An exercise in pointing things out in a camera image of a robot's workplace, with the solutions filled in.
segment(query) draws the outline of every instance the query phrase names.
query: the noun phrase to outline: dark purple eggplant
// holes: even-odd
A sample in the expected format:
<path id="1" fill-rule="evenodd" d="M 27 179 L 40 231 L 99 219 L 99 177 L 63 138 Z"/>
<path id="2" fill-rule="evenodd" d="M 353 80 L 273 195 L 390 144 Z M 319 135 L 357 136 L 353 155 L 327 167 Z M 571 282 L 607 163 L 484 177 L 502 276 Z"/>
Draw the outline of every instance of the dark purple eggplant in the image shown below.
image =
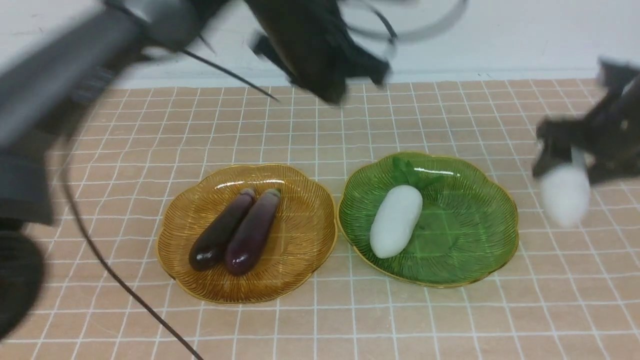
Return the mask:
<path id="1" fill-rule="evenodd" d="M 225 266 L 232 275 L 245 275 L 260 261 L 276 218 L 280 198 L 279 189 L 265 191 L 238 227 L 225 254 Z"/>
<path id="2" fill-rule="evenodd" d="M 225 258 L 227 245 L 234 233 L 249 213 L 255 202 L 255 189 L 240 191 L 218 215 L 191 247 L 189 264 L 198 271 L 206 271 Z"/>

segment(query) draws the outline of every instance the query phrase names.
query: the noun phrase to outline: green plate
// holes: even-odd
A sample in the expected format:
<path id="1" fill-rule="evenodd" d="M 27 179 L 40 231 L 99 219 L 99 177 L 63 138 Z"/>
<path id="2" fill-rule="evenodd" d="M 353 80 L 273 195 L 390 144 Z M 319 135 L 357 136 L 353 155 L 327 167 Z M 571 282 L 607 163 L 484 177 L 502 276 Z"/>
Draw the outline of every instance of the green plate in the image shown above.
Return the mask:
<path id="1" fill-rule="evenodd" d="M 422 214 L 407 247 L 380 259 L 369 243 L 371 225 L 387 192 L 402 184 L 420 190 Z M 509 262 L 518 248 L 518 210 L 502 187 L 464 160 L 419 152 L 387 156 L 351 175 L 338 221 L 368 264 L 423 286 L 480 281 Z"/>

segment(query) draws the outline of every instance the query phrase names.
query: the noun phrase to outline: plate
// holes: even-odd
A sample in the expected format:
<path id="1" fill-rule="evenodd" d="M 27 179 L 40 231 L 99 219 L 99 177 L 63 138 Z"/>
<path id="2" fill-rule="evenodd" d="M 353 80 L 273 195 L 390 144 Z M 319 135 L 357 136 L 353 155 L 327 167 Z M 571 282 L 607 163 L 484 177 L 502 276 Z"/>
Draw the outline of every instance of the plate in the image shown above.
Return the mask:
<path id="1" fill-rule="evenodd" d="M 282 200 L 262 258 L 242 277 L 223 263 L 196 272 L 188 255 L 198 236 L 247 186 L 257 196 L 279 188 Z M 331 193 L 299 170 L 278 164 L 231 166 L 178 195 L 164 215 L 157 257 L 184 291 L 217 304 L 255 304 L 282 297 L 302 285 L 329 257 L 337 240 Z"/>
<path id="2" fill-rule="evenodd" d="M 369 232 L 387 192 L 410 184 L 423 207 L 407 247 L 380 259 Z M 338 207 L 339 226 L 368 264 L 396 279 L 452 288 L 480 281 L 506 265 L 518 248 L 513 199 L 477 167 L 458 159 L 399 152 L 358 169 Z"/>

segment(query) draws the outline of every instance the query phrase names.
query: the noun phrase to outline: white vegetable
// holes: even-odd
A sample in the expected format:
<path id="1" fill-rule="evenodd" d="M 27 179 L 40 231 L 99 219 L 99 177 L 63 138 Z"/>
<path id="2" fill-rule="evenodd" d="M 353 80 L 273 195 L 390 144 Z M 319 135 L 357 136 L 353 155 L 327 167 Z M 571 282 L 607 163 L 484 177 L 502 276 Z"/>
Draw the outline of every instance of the white vegetable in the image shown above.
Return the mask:
<path id="1" fill-rule="evenodd" d="M 407 246 L 422 212 L 422 194 L 409 185 L 391 189 L 371 226 L 369 240 L 374 254 L 391 258 Z"/>
<path id="2" fill-rule="evenodd" d="M 545 174 L 540 181 L 545 213 L 560 227 L 575 227 L 589 210 L 591 187 L 584 168 L 570 163 Z"/>

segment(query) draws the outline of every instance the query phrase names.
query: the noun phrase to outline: gold plate rim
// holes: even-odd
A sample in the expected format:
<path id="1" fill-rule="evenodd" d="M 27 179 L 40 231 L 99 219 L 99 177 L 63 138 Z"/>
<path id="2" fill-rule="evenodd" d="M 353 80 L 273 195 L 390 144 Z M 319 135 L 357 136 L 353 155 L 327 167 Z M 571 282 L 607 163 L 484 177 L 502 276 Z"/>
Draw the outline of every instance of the gold plate rim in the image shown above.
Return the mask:
<path id="1" fill-rule="evenodd" d="M 326 255 L 324 256 L 323 259 L 321 259 L 320 261 L 318 261 L 317 267 L 313 270 L 313 271 L 309 271 L 308 274 L 306 276 L 304 276 L 304 278 L 302 278 L 302 280 L 299 281 L 298 284 L 296 284 L 295 286 L 293 286 L 291 289 L 289 289 L 288 291 L 285 291 L 281 294 L 278 294 L 277 296 L 274 297 L 270 297 L 268 299 L 265 300 L 254 300 L 254 301 L 244 301 L 244 302 L 227 302 L 227 301 L 220 301 L 220 300 L 212 300 L 212 299 L 207 299 L 205 297 L 199 296 L 197 294 L 194 294 L 191 290 L 187 289 L 178 279 L 176 279 L 166 268 L 166 265 L 163 263 L 162 258 L 160 257 L 160 253 L 159 253 L 159 240 L 160 237 L 162 235 L 162 233 L 165 231 L 165 219 L 166 219 L 166 213 L 167 211 L 171 208 L 171 206 L 173 205 L 173 202 L 176 201 L 176 199 L 182 195 L 183 193 L 186 193 L 188 191 L 191 191 L 192 189 L 200 186 L 202 183 L 204 183 L 208 178 L 215 176 L 218 172 L 221 172 L 223 170 L 228 170 L 230 168 L 261 168 L 261 167 L 282 167 L 282 168 L 289 168 L 289 169 L 293 169 L 297 172 L 299 172 L 306 180 L 309 180 L 313 183 L 315 183 L 316 185 L 320 186 L 320 188 L 325 191 L 328 195 L 329 198 L 331 199 L 331 209 L 333 211 L 333 228 L 335 229 L 335 231 L 333 232 L 333 240 L 331 240 L 331 247 L 329 248 L 329 251 L 326 253 Z M 318 269 L 320 269 L 325 263 L 326 261 L 329 259 L 329 257 L 331 256 L 331 254 L 333 254 L 333 251 L 335 250 L 335 245 L 338 241 L 338 236 L 341 230 L 341 227 L 339 226 L 339 220 L 337 218 L 337 214 L 338 214 L 338 207 L 335 203 L 335 200 L 333 199 L 333 195 L 331 194 L 331 191 L 329 191 L 329 189 L 327 189 L 327 187 L 323 184 L 321 184 L 319 181 L 315 181 L 312 178 L 310 178 L 309 176 L 307 176 L 304 172 L 302 172 L 300 169 L 296 168 L 296 167 L 292 167 L 290 165 L 284 165 L 284 164 L 279 164 L 279 163 L 265 163 L 265 164 L 260 164 L 260 165 L 229 165 L 227 167 L 223 167 L 223 168 L 219 168 L 217 170 L 215 170 L 214 172 L 210 173 L 209 175 L 205 176 L 204 178 L 202 178 L 197 184 L 194 184 L 192 186 L 190 186 L 189 188 L 186 188 L 184 191 L 180 192 L 178 195 L 176 195 L 171 202 L 169 203 L 169 206 L 167 206 L 166 210 L 163 213 L 163 220 L 161 222 L 160 225 L 160 231 L 158 232 L 158 235 L 156 236 L 156 245 L 155 245 L 155 250 L 156 250 L 156 259 L 158 260 L 158 263 L 160 263 L 160 267 L 164 270 L 164 272 L 166 272 L 167 275 L 169 275 L 169 277 L 171 277 L 175 283 L 183 290 L 185 291 L 187 294 L 191 295 L 192 297 L 201 300 L 203 302 L 207 302 L 210 304 L 217 304 L 217 305 L 252 305 L 252 304 L 262 304 L 265 302 L 269 302 L 269 301 L 274 301 L 277 299 L 280 299 L 290 293 L 292 293 L 293 291 L 297 290 L 300 286 L 302 286 L 303 284 L 305 284 L 317 271 Z"/>
<path id="2" fill-rule="evenodd" d="M 467 281 L 467 282 L 461 282 L 461 283 L 455 283 L 455 284 L 446 284 L 446 285 L 442 285 L 442 284 L 433 284 L 430 282 L 424 282 L 424 281 L 414 281 L 414 280 L 409 280 L 409 279 L 405 279 L 404 277 L 395 275 L 395 274 L 391 274 L 390 272 L 387 272 L 385 270 L 382 270 L 381 268 L 377 267 L 376 265 L 374 265 L 373 263 L 371 263 L 367 258 L 364 257 L 364 255 L 362 255 L 362 253 L 360 252 L 360 250 L 358 249 L 358 247 L 354 246 L 353 243 L 351 242 L 351 240 L 349 239 L 349 236 L 345 233 L 344 228 L 342 227 L 342 222 L 340 221 L 340 207 L 342 206 L 342 201 L 344 200 L 344 191 L 346 190 L 346 186 L 347 184 L 349 184 L 351 178 L 359 171 L 361 171 L 362 169 L 365 169 L 367 167 L 373 166 L 381 161 L 384 161 L 386 159 L 389 159 L 393 156 L 398 156 L 401 154 L 415 154 L 415 155 L 420 155 L 420 156 L 425 156 L 428 158 L 439 158 L 439 159 L 447 159 L 447 160 L 454 160 L 454 161 L 460 161 L 463 163 L 466 163 L 467 165 L 470 165 L 471 167 L 473 167 L 474 169 L 476 169 L 480 174 L 482 174 L 487 181 L 493 183 L 495 186 L 498 186 L 498 188 L 500 188 L 506 195 L 507 198 L 509 198 L 509 200 L 511 201 L 514 209 L 515 209 L 515 227 L 516 227 L 516 235 L 515 235 L 515 246 L 513 247 L 513 252 L 511 253 L 511 255 L 509 256 L 509 258 L 500 266 L 498 266 L 495 270 L 492 270 L 490 272 L 488 272 L 487 274 L 484 274 L 480 277 L 478 277 L 477 279 L 474 279 L 472 281 Z M 336 216 L 336 222 L 338 223 L 338 228 L 340 229 L 340 232 L 342 233 L 342 235 L 344 236 L 344 238 L 347 240 L 347 242 L 349 243 L 349 245 L 351 246 L 351 248 L 353 249 L 353 251 L 355 251 L 356 254 L 358 254 L 358 256 L 360 256 L 360 259 L 364 260 L 365 263 L 367 263 L 369 266 L 373 267 L 374 269 L 376 269 L 377 271 L 393 278 L 396 280 L 400 280 L 403 282 L 407 282 L 410 284 L 417 284 L 420 286 L 425 286 L 427 288 L 436 288 L 436 289 L 453 289 L 453 288 L 460 288 L 463 286 L 467 286 L 467 285 L 471 285 L 471 284 L 475 284 L 476 282 L 482 281 L 484 279 L 486 279 L 487 277 L 491 276 L 491 274 L 495 273 L 496 271 L 500 270 L 501 268 L 504 268 L 515 256 L 515 254 L 518 252 L 518 248 L 520 247 L 520 231 L 518 231 L 518 222 L 520 221 L 520 216 L 518 214 L 518 205 L 516 204 L 516 202 L 513 200 L 511 194 L 500 184 L 496 183 L 495 181 L 491 180 L 482 170 L 480 170 L 480 168 L 478 168 L 477 166 L 475 166 L 474 164 L 470 163 L 467 160 L 461 159 L 461 158 L 457 158 L 455 156 L 446 156 L 446 155 L 430 155 L 426 152 L 421 152 L 421 151 L 399 151 L 399 152 L 395 152 L 393 154 L 389 154 L 387 156 L 384 156 L 383 158 L 379 159 L 378 161 L 374 161 L 370 164 L 366 164 L 363 165 L 359 168 L 357 168 L 353 173 L 351 173 L 351 175 L 349 175 L 344 183 L 344 189 L 342 190 L 342 196 L 340 196 L 340 201 L 338 202 L 338 206 L 337 206 L 337 211 L 335 213 Z"/>

